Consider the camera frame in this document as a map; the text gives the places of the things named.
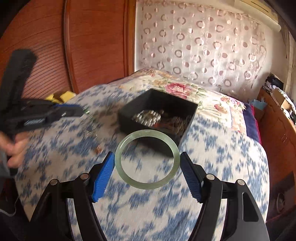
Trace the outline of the person's left hand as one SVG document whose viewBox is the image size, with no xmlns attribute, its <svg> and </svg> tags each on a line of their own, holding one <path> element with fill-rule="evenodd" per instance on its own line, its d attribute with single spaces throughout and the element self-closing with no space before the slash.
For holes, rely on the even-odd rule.
<svg viewBox="0 0 296 241">
<path fill-rule="evenodd" d="M 28 142 L 29 134 L 26 132 L 17 134 L 14 141 L 1 132 L 1 149 L 9 157 L 7 161 L 9 168 L 18 168 L 21 166 Z"/>
</svg>

